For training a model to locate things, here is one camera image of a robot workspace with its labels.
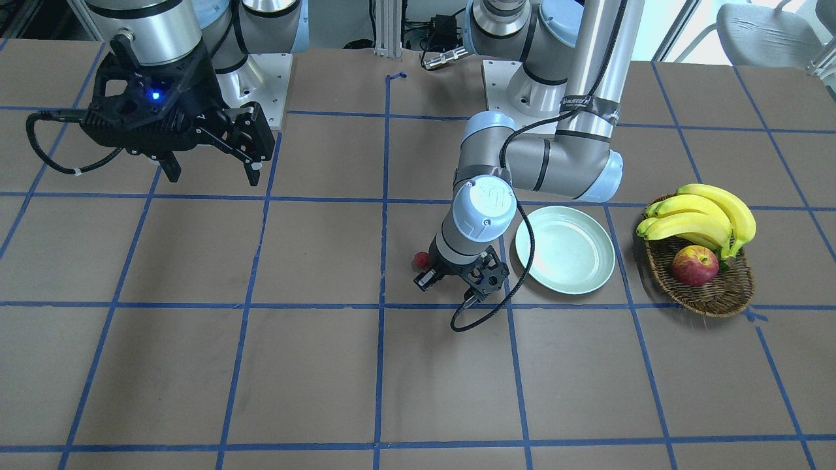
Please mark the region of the grey chair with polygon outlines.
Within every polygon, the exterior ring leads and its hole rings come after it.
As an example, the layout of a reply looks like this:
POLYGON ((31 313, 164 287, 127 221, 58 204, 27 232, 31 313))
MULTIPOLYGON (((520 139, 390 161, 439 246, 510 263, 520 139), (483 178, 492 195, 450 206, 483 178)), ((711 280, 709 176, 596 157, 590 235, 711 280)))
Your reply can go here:
POLYGON ((722 5, 716 15, 720 45, 734 66, 824 71, 834 58, 834 39, 820 42, 811 24, 787 2, 768 8, 752 3, 722 5))

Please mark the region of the red strawberry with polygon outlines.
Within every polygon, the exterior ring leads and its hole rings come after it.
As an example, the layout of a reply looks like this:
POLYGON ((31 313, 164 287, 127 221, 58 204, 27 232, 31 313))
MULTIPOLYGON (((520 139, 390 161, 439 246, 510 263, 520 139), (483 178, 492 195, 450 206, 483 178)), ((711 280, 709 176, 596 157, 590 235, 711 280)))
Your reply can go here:
POLYGON ((428 252, 418 252, 414 255, 414 264, 418 270, 426 271, 430 269, 431 258, 428 252))

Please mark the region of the red apple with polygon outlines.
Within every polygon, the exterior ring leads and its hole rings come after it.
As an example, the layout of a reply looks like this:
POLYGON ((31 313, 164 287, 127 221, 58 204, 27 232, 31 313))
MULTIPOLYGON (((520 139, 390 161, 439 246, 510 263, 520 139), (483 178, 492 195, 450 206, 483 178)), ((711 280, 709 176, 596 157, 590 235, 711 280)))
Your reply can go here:
POLYGON ((671 274, 682 285, 698 287, 719 273, 719 261, 713 251, 701 245, 678 250, 671 261, 671 274))

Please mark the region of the light green plate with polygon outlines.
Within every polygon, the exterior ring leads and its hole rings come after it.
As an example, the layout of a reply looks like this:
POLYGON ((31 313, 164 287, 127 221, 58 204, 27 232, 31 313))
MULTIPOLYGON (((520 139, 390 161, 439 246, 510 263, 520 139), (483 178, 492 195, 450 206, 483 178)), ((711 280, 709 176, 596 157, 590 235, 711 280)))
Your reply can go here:
POLYGON ((593 217, 568 206, 544 206, 519 224, 514 247, 528 275, 561 294, 588 294, 615 269, 611 238, 593 217))

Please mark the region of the yellow banana bunch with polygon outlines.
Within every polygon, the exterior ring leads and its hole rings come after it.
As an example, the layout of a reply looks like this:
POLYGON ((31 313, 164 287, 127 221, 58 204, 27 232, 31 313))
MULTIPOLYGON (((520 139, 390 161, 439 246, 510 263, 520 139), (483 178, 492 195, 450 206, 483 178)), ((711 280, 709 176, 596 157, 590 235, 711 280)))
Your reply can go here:
POLYGON ((731 191, 689 183, 648 205, 635 232, 647 241, 687 239, 726 261, 756 237, 757 228, 749 206, 731 191))

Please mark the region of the wicker fruit basket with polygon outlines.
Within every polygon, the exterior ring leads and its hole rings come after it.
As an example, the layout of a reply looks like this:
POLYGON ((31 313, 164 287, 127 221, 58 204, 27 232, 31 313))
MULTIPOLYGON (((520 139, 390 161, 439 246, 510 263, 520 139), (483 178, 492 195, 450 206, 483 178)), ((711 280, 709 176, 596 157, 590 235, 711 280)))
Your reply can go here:
MULTIPOLYGON (((667 196, 669 195, 661 196, 653 202, 667 196)), ((726 261, 718 259, 719 273, 713 280, 705 285, 692 287, 682 285, 673 277, 671 261, 678 250, 695 244, 677 237, 661 241, 640 239, 644 241, 651 276, 672 300, 686 309, 709 317, 730 317, 743 312, 752 300, 754 279, 743 247, 735 258, 729 258, 726 261)))

